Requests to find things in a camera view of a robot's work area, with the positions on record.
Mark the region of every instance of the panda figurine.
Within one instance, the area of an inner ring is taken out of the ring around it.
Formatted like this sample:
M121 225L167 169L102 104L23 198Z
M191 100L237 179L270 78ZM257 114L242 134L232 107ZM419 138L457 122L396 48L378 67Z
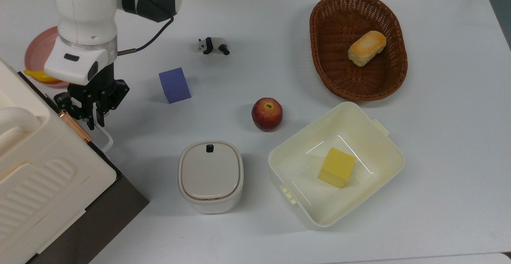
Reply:
M197 48L197 50L202 51L204 54L209 54L213 50L218 50L224 53L224 55L228 55L230 51L227 47L228 43L221 37L206 37L205 40L199 38L199 48Z

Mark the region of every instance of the yellow banana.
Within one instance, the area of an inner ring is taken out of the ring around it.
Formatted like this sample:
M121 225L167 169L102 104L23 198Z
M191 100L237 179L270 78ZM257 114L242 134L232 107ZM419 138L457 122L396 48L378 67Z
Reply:
M42 71L42 70L41 71L31 71L31 70L25 69L25 74L28 76L32 76L33 78L35 78L36 80L38 80L42 83L57 83L60 81L56 78L46 75L46 73L44 73L44 71Z

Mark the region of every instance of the lid handle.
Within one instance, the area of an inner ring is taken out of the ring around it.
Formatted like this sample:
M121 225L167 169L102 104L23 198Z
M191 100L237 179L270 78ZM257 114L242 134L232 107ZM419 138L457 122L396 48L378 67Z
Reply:
M291 202L291 204L294 205L298 202L298 200L296 200L296 197L293 195L293 193L289 190L289 188L286 185L282 185L281 190L282 193L286 195L287 199L289 200L289 202Z
M372 122L374 123L374 125L376 125L376 127L383 133L383 135L385 136L388 136L389 133L387 131L387 129L385 129L385 127L383 127L383 125L376 119L373 119Z

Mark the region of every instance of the brown basket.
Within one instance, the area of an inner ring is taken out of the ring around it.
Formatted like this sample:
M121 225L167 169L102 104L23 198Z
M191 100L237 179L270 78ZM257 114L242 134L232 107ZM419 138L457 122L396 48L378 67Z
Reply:
M348 58L350 46L371 30L387 45L363 67ZM379 0L321 0L310 18L312 59L325 86L353 101L383 99L403 84L408 62L396 15Z

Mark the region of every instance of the red apple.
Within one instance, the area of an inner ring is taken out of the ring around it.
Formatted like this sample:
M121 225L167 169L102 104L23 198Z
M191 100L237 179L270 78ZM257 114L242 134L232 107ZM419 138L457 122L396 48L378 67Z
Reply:
M252 107L252 120L258 129L274 131L282 121L282 106L273 98L261 98Z

